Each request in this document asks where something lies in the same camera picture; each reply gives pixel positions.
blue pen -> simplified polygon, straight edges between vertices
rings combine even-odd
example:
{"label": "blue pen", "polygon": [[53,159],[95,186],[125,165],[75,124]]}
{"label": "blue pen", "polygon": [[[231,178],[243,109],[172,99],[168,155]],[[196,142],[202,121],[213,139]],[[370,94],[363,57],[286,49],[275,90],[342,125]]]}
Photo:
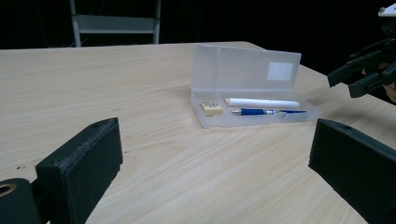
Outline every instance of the blue pen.
{"label": "blue pen", "polygon": [[250,115],[274,115],[275,113],[287,113],[287,114],[296,114],[296,113],[305,113],[304,110],[273,110],[273,109],[247,109],[240,108],[232,110],[231,113],[238,116],[250,116]]}

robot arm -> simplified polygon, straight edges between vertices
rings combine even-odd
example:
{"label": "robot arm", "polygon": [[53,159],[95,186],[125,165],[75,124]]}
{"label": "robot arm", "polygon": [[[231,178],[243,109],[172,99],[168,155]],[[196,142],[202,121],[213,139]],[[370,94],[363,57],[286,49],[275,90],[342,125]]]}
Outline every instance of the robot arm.
{"label": "robot arm", "polygon": [[[382,30],[385,39],[361,49],[349,56],[345,65],[335,69],[328,75],[331,87],[346,81],[353,74],[364,69],[367,76],[350,84],[349,94],[352,98],[361,97],[382,85],[396,81],[396,4],[381,8],[378,16],[382,19]],[[385,69],[379,69],[380,63],[388,63]]]}

pen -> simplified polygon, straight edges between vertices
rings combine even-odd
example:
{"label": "pen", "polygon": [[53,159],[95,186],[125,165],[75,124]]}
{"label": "pen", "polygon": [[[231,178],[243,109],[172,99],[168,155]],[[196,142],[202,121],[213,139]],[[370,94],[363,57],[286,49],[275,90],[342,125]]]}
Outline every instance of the pen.
{"label": "pen", "polygon": [[227,98],[224,100],[224,103],[228,106],[249,106],[285,109],[297,109],[300,106],[300,103],[298,103],[297,101],[259,100],[244,98]]}
{"label": "pen", "polygon": [[231,113],[238,116],[249,116],[249,115],[274,115],[275,113],[287,113],[287,114],[296,114],[296,113],[305,113],[304,110],[273,110],[273,109],[246,109],[240,108],[232,110]]}

white tube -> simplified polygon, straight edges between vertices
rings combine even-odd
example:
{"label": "white tube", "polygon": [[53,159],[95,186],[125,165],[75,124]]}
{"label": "white tube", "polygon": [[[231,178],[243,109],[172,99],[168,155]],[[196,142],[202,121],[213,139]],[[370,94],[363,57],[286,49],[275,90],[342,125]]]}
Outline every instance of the white tube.
{"label": "white tube", "polygon": [[277,100],[258,100],[258,99],[242,99],[228,98],[224,103],[229,106],[246,106],[246,107],[262,107],[262,108],[287,108],[297,109],[300,104],[296,101],[277,101]]}

table surface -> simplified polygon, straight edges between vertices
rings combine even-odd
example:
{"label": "table surface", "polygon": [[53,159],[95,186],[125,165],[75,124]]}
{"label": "table surface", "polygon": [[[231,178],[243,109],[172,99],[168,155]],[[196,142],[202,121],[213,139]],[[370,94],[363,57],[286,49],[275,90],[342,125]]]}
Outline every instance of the table surface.
{"label": "table surface", "polygon": [[[366,223],[307,166],[316,121],[202,128],[193,47],[0,50],[0,179],[35,180],[52,151],[117,117],[124,162],[87,223]],[[303,65],[295,91],[322,119],[396,148],[394,105],[352,99]]]}

